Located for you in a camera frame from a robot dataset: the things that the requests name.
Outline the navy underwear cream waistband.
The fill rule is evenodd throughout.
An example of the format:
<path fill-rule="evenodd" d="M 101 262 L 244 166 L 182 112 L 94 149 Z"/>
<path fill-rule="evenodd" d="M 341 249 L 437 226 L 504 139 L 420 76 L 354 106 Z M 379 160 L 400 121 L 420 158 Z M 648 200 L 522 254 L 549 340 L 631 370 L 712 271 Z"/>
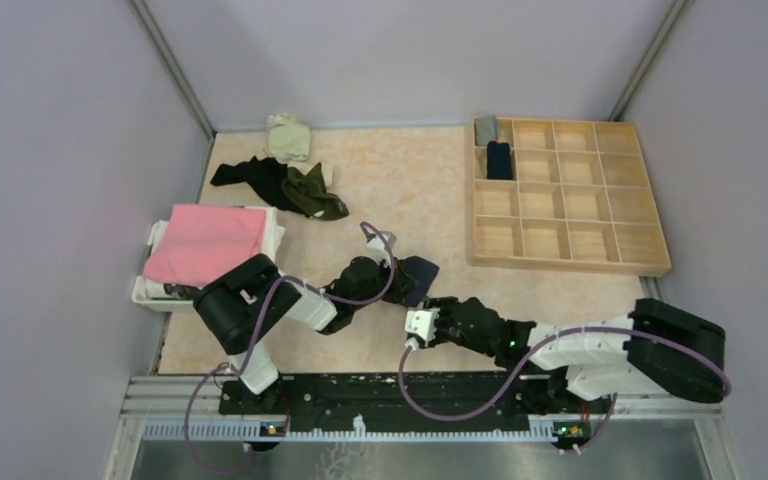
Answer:
<path fill-rule="evenodd" d="M 406 307 L 420 305 L 428 297 L 440 267 L 423 257 L 410 256 L 400 260 L 400 269 L 411 279 L 410 288 L 404 295 L 402 304 Z"/>

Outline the grey underwear white waistband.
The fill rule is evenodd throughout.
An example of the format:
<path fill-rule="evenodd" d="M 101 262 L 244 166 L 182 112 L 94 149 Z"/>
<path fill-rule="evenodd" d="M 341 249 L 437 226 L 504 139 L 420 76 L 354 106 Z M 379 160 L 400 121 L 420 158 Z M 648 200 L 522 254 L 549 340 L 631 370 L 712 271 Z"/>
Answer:
<path fill-rule="evenodd" d="M 478 147 L 486 147 L 497 141 L 500 136 L 499 120 L 494 115 L 480 116 L 473 119 L 474 138 Z"/>

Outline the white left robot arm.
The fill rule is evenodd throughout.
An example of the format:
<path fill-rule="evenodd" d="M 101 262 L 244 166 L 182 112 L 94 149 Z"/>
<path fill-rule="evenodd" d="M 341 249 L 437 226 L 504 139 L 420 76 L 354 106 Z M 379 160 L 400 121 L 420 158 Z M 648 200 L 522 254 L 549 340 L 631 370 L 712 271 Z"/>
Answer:
<path fill-rule="evenodd" d="M 282 320 L 292 320 L 321 335 L 351 324 L 355 312 L 378 300 L 409 306 L 419 282 L 397 260 L 359 256 L 321 289 L 282 272 L 259 254 L 201 288 L 193 307 L 228 356 L 228 371 L 244 387 L 243 401 L 257 413 L 279 404 L 279 372 L 262 338 Z"/>

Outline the navy orange underwear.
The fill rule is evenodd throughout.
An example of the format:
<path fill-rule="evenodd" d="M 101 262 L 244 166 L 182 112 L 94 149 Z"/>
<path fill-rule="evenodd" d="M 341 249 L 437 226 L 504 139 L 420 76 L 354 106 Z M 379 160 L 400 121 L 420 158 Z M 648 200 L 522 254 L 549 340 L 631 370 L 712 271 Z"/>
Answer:
<path fill-rule="evenodd" d="M 490 141 L 487 144 L 486 170 L 489 180 L 514 179 L 511 148 L 507 142 Z"/>

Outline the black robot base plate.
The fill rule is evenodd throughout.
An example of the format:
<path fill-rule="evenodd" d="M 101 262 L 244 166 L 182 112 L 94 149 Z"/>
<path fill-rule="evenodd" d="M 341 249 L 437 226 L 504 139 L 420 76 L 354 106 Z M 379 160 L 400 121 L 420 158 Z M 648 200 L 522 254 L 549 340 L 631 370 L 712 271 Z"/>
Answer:
<path fill-rule="evenodd" d="M 361 418 L 372 433 L 525 432 L 534 416 L 607 412 L 610 401 L 580 399 L 559 380 L 517 379 L 506 390 L 504 372 L 408 373 L 401 389 L 396 374 L 286 374 L 264 393 L 240 381 L 222 386 L 219 412 L 246 418 L 276 416 L 292 433 L 349 430 Z"/>

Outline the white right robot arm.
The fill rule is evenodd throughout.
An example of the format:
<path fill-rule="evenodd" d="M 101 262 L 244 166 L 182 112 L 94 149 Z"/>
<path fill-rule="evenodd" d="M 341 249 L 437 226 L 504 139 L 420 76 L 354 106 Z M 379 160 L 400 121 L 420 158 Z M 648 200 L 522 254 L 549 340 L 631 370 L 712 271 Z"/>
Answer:
<path fill-rule="evenodd" d="M 560 373 L 546 385 L 560 412 L 614 393 L 716 404 L 731 392 L 724 329 L 652 298 L 608 320 L 563 327 L 505 319 L 474 297 L 444 297 L 408 315 L 405 329 L 422 348 L 451 343 L 508 371 Z"/>

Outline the dark green underwear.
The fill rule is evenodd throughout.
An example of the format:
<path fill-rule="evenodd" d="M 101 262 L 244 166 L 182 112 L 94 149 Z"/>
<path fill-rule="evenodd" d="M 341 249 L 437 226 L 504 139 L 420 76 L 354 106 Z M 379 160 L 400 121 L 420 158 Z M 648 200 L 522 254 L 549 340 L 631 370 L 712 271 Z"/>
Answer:
<path fill-rule="evenodd" d="M 307 217 L 336 221 L 350 215 L 347 205 L 338 195 L 331 193 L 324 186 L 322 177 L 317 171 L 302 175 L 288 167 L 287 178 L 282 181 L 281 189 Z"/>

